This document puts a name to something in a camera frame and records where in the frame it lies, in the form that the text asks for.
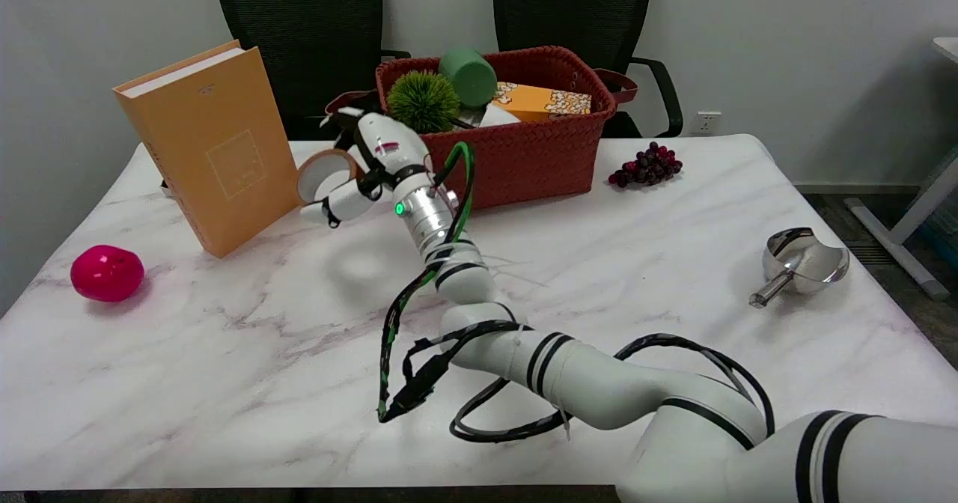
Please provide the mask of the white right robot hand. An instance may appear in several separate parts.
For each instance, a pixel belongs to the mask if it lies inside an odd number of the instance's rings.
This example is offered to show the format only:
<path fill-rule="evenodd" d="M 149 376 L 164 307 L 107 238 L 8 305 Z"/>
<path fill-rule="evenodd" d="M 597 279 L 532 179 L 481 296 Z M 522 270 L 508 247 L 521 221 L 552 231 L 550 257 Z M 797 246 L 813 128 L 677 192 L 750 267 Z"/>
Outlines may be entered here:
<path fill-rule="evenodd" d="M 357 219 L 406 178 L 425 175 L 421 136 L 387 115 L 344 107 L 329 115 L 342 131 L 335 146 L 315 153 L 298 169 L 299 214 L 332 229 Z"/>

